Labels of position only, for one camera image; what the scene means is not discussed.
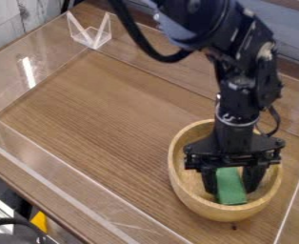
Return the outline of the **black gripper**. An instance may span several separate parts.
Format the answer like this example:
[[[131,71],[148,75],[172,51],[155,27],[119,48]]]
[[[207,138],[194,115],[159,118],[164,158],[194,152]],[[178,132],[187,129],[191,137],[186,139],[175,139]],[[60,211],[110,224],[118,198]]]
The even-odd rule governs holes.
[[[213,132],[184,148],[184,168],[202,172],[205,189],[218,194],[217,169],[246,167],[243,183],[253,193],[265,177],[267,168],[279,164],[286,142],[273,133],[255,132],[259,115],[249,120],[217,109]]]

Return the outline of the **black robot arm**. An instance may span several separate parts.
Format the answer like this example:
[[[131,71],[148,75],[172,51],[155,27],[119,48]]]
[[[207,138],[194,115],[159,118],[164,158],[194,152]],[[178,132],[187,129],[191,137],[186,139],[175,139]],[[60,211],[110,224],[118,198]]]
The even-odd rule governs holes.
[[[255,133],[261,112],[274,110],[285,83],[278,74],[274,32],[238,0],[147,0],[162,30],[179,47],[210,50],[219,84],[213,132],[183,148],[184,168],[219,193],[217,172],[241,167],[254,192],[286,146],[270,133]]]

